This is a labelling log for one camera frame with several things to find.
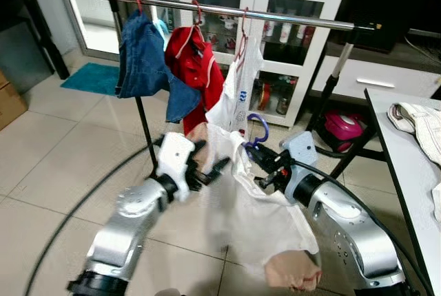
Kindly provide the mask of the purple wire hanger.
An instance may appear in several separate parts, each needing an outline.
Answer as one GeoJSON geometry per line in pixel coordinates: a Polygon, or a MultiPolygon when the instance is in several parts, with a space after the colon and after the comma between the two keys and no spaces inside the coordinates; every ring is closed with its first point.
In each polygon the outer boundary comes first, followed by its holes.
{"type": "Polygon", "coordinates": [[[267,124],[267,121],[261,116],[261,114],[257,113],[250,113],[249,116],[247,116],[247,120],[257,120],[260,122],[263,126],[263,129],[265,130],[264,136],[261,136],[261,138],[255,138],[252,141],[248,141],[245,143],[246,148],[255,147],[256,145],[262,144],[262,142],[267,141],[269,138],[269,126],[267,124]]]}

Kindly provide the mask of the white shirt peach sleeves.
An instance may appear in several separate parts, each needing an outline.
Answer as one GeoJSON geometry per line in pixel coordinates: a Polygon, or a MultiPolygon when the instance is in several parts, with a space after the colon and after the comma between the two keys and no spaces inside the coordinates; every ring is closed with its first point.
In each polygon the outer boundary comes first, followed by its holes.
{"type": "Polygon", "coordinates": [[[315,290],[322,278],[317,238],[298,204],[290,204],[277,191],[267,194],[256,184],[245,139],[210,123],[198,124],[186,136],[207,142],[194,158],[201,172],[209,172],[223,158],[230,160],[204,189],[207,234],[214,246],[229,246],[234,261],[271,288],[315,290]]]}

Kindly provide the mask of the white shirt blue print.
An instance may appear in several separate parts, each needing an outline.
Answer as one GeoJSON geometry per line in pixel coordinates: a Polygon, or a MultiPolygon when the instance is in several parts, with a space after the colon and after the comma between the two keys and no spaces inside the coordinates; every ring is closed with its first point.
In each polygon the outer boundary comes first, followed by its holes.
{"type": "Polygon", "coordinates": [[[253,85],[262,66],[260,41],[248,40],[242,54],[234,58],[229,67],[220,100],[207,111],[208,123],[231,133],[247,135],[253,85]]]}

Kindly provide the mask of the pink vacuum cleaner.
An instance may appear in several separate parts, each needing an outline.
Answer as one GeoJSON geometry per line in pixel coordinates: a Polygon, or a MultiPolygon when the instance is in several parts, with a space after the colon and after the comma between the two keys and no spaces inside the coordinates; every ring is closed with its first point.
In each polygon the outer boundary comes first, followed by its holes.
{"type": "Polygon", "coordinates": [[[365,132],[365,124],[362,122],[361,114],[331,109],[324,112],[318,131],[325,144],[335,154],[341,154],[361,138],[365,132]]]}

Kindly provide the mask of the red jacket white trim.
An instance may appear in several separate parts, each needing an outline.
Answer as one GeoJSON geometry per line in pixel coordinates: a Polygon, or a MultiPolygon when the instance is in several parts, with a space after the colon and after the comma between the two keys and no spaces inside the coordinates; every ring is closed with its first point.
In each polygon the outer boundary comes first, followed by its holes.
{"type": "Polygon", "coordinates": [[[165,64],[183,84],[199,93],[199,102],[183,117],[183,133],[207,120],[205,114],[220,100],[224,76],[212,51],[195,25],[173,29],[165,48],[165,64]]]}

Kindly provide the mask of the blue denim garment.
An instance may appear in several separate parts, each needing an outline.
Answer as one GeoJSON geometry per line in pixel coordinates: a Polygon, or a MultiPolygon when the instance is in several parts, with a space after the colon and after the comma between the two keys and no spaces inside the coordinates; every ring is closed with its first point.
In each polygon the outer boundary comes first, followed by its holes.
{"type": "Polygon", "coordinates": [[[152,96],[160,89],[168,94],[165,120],[179,123],[201,101],[196,89],[177,78],[165,62],[163,37],[140,10],[130,14],[121,32],[119,98],[152,96]]]}

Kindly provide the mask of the teal floor mat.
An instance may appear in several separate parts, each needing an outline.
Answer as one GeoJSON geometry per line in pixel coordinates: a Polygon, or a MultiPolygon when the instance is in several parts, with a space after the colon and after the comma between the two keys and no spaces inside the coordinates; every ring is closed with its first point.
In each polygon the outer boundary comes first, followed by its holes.
{"type": "Polygon", "coordinates": [[[119,84],[120,69],[106,64],[86,63],[67,78],[62,88],[79,89],[92,94],[119,97],[116,86],[119,84]]]}

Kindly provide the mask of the grey table black edge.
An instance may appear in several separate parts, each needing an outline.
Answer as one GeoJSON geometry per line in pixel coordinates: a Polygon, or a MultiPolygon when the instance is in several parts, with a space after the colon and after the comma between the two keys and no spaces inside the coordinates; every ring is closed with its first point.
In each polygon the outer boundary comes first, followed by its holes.
{"type": "Polygon", "coordinates": [[[384,89],[363,91],[373,110],[402,212],[407,219],[417,264],[431,280],[431,295],[441,296],[441,223],[435,218],[432,189],[440,183],[441,170],[431,162],[418,145],[415,136],[397,129],[387,116],[397,102],[441,108],[441,102],[384,89]]]}

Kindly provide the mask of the white denim jacket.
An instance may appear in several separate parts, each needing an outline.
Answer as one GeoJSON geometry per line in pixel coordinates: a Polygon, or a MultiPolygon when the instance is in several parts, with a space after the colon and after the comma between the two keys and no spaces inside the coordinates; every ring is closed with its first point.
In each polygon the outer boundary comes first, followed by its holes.
{"type": "Polygon", "coordinates": [[[439,169],[441,168],[441,117],[439,110],[407,102],[391,104],[387,110],[387,117],[394,128],[410,134],[416,143],[409,145],[415,150],[418,146],[424,158],[417,158],[415,154],[407,157],[405,165],[412,174],[420,174],[421,179],[437,183],[431,189],[425,189],[425,194],[431,195],[433,204],[433,218],[437,224],[441,223],[441,193],[439,169]]]}

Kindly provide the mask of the white drawer unit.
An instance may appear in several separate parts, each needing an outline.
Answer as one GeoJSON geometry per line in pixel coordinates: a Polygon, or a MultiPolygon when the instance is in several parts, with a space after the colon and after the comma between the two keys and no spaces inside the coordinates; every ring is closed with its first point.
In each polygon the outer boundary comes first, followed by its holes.
{"type": "MultiPolygon", "coordinates": [[[[308,94],[321,94],[327,79],[334,71],[343,45],[349,35],[340,30],[330,32],[317,70],[309,83],[308,94]]],[[[333,95],[339,97],[365,97],[366,89],[384,89],[395,94],[406,94],[429,98],[441,86],[438,64],[433,65],[428,57],[399,42],[390,53],[381,53],[355,47],[340,72],[333,95]]]]}

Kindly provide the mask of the plain cardboard box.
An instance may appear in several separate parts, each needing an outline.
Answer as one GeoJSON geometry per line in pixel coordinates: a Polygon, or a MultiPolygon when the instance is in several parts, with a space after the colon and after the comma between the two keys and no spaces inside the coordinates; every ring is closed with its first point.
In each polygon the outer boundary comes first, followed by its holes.
{"type": "Polygon", "coordinates": [[[26,110],[28,110],[28,104],[0,70],[0,130],[22,116],[26,110]]]}

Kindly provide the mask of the black television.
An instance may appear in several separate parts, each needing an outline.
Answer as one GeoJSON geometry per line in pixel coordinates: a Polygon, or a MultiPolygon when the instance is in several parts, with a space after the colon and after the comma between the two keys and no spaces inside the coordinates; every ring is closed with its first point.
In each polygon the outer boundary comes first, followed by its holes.
{"type": "Polygon", "coordinates": [[[378,23],[377,30],[357,38],[356,47],[389,53],[410,29],[441,32],[441,0],[342,0],[337,19],[378,23]]]}

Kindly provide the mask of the black side table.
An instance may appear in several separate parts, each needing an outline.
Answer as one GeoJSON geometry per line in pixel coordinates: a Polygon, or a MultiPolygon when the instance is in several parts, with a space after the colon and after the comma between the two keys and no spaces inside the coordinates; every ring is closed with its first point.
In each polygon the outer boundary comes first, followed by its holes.
{"type": "Polygon", "coordinates": [[[12,21],[25,21],[51,72],[56,72],[63,80],[70,77],[69,69],[52,40],[50,28],[37,0],[0,0],[0,26],[10,25],[12,21]]]}

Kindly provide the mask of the metal clothes rack black frame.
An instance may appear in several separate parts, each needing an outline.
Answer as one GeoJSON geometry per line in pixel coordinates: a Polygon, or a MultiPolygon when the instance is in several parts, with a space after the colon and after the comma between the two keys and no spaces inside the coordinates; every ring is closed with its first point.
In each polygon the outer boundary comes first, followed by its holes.
{"type": "MultiPolygon", "coordinates": [[[[119,2],[126,1],[126,3],[135,3],[135,0],[106,0],[111,7],[114,16],[119,15],[119,2]]],[[[175,0],[141,0],[142,6],[160,6],[177,10],[190,10],[194,12],[196,9],[192,3],[186,3],[186,1],[175,0]]],[[[220,14],[233,16],[240,18],[243,10],[236,8],[228,8],[223,6],[201,6],[204,13],[220,14]]],[[[322,113],[327,109],[327,102],[330,100],[331,94],[335,86],[339,82],[340,73],[345,66],[351,50],[355,47],[356,41],[360,36],[368,34],[382,28],[381,23],[349,23],[337,20],[327,20],[319,18],[308,18],[302,16],[287,16],[283,14],[270,13],[270,12],[248,12],[247,19],[255,19],[262,21],[277,21],[280,23],[296,23],[296,25],[315,26],[315,28],[327,28],[330,30],[349,31],[351,34],[347,38],[338,62],[335,64],[334,71],[329,76],[325,88],[322,90],[321,98],[315,112],[311,116],[311,120],[306,126],[306,131],[312,131],[318,126],[318,120],[322,116],[322,113]]]]}

